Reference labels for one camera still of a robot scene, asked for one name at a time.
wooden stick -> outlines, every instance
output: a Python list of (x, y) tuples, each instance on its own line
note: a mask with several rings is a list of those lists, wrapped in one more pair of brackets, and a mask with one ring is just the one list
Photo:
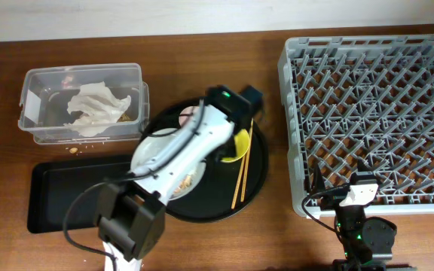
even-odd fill
[(237, 194), (239, 193), (239, 187), (240, 187), (240, 178), (242, 177), (242, 171), (244, 168), (245, 160), (246, 160), (246, 156), (244, 155), (242, 157), (242, 161), (240, 162), (239, 177), (237, 177), (237, 184), (235, 186), (234, 199), (232, 200), (231, 209), (235, 208), (235, 203), (237, 202)]
[(244, 167), (244, 181), (242, 183), (242, 193), (240, 194), (240, 201), (244, 201), (246, 196), (246, 184), (247, 184), (247, 169), (249, 169), (250, 160), (250, 148), (252, 147), (252, 128), (254, 127), (254, 119), (250, 120), (250, 133), (249, 133), (249, 150), (246, 153), (246, 167)]

wooden tabletop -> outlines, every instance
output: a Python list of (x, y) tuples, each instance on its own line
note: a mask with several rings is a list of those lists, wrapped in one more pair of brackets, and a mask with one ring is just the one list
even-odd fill
[[(292, 210), (287, 132), (277, 60), (287, 38), (434, 33), (434, 26), (313, 29), (218, 35), (92, 38), (0, 43), (0, 269), (102, 270), (104, 257), (69, 245), (61, 232), (26, 229), (32, 168), (75, 157), (66, 145), (40, 146), (17, 127), (25, 73), (63, 65), (137, 62), (150, 88), (151, 116), (208, 86), (265, 94), (269, 173), (261, 192), (238, 215), (211, 224), (167, 216), (165, 233), (144, 259), (144, 270), (300, 269), (344, 258), (335, 234)], [(93, 144), (79, 157), (130, 154), (136, 142)], [(391, 263), (434, 270), (434, 215), (389, 216), (398, 226)], [(323, 219), (326, 223), (331, 218)], [(79, 242), (102, 248), (95, 229), (76, 230)]]

round black tray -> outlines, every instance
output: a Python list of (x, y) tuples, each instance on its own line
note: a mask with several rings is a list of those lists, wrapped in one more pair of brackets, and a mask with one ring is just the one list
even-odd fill
[[(179, 127), (179, 115), (188, 106), (199, 104), (199, 99), (190, 99), (159, 113), (145, 129), (142, 140), (149, 134), (164, 128)], [(246, 207), (262, 188), (267, 176), (269, 152), (264, 135), (256, 123), (253, 127), (246, 196), (240, 201), (242, 182), (235, 209), (231, 209), (241, 160), (233, 163), (206, 159), (206, 171), (199, 184), (187, 195), (172, 200), (167, 205), (167, 214), (183, 221), (206, 223), (219, 221), (235, 215)]]

yellow bowl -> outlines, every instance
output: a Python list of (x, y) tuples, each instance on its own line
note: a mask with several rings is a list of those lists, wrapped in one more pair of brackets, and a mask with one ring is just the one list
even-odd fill
[(240, 158), (242, 158), (246, 152), (249, 150), (250, 138), (249, 133), (246, 129), (242, 129), (238, 134), (234, 136), (235, 148), (236, 148), (236, 157), (224, 157), (222, 158), (223, 163), (232, 163)]

white plate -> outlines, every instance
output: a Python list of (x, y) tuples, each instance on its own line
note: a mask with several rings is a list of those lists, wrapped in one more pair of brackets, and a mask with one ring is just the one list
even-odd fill
[[(154, 135), (161, 135), (165, 133), (169, 133), (175, 130), (175, 128), (166, 128), (158, 130), (157, 132), (154, 132)], [(133, 170), (138, 165), (144, 163), (148, 159), (151, 159), (155, 155), (157, 155), (160, 151), (162, 151), (167, 144), (169, 144), (172, 139), (175, 138), (175, 134), (164, 136), (164, 137), (151, 137), (148, 136), (145, 138), (136, 149), (135, 153), (132, 157), (132, 162), (130, 163), (130, 168)], [(185, 189), (180, 190), (178, 193), (174, 193), (170, 200), (178, 199), (186, 194), (190, 193), (197, 184), (200, 182), (200, 180), (203, 177), (203, 174), (205, 172), (206, 164), (204, 162), (200, 162), (193, 170), (191, 170), (188, 174), (191, 176), (191, 185), (189, 187), (186, 187)]]

